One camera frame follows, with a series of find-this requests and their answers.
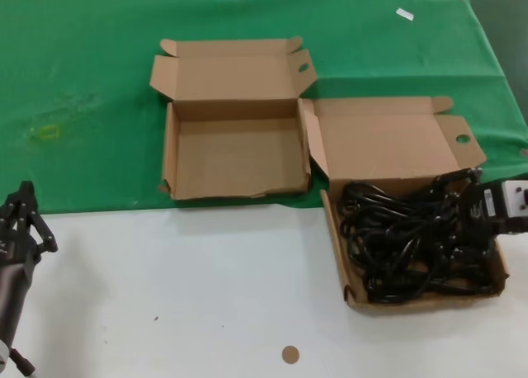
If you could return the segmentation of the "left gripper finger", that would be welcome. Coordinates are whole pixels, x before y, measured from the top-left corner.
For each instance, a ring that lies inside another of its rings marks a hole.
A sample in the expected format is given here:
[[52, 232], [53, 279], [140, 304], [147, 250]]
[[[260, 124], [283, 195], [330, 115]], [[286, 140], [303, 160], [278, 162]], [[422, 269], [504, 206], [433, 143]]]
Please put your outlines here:
[[36, 213], [38, 203], [31, 181], [23, 181], [17, 191], [9, 194], [1, 205], [1, 230], [28, 231], [31, 216]]
[[56, 253], [58, 251], [58, 244], [53, 233], [36, 210], [28, 215], [27, 223], [32, 225], [41, 237], [41, 242], [36, 245], [37, 253]]

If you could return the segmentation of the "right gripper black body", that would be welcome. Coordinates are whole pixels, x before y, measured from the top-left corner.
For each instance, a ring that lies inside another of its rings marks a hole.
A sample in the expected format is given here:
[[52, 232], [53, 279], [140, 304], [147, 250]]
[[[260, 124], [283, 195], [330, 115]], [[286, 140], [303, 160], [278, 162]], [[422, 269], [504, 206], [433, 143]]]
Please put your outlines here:
[[504, 218], [501, 183], [471, 183], [461, 196], [461, 224], [466, 240], [493, 246]]

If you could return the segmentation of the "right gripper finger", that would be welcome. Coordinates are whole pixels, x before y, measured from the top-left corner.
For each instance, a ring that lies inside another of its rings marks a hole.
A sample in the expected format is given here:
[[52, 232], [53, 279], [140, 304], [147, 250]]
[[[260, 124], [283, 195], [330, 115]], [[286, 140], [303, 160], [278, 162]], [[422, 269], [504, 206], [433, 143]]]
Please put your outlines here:
[[483, 169], [480, 167], [460, 169], [441, 174], [434, 178], [429, 189], [429, 196], [448, 196], [452, 193], [452, 184], [458, 182], [476, 183], [480, 181]]
[[451, 252], [453, 262], [464, 265], [485, 263], [494, 253], [492, 239], [475, 239], [473, 243], [458, 243]]

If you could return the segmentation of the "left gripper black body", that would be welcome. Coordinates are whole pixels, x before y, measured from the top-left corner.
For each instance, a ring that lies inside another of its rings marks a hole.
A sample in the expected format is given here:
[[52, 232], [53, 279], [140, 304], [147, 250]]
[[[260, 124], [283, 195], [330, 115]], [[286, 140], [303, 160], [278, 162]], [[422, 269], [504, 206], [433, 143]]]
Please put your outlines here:
[[1, 269], [41, 261], [39, 246], [31, 235], [35, 218], [40, 218], [36, 212], [26, 217], [1, 218]]

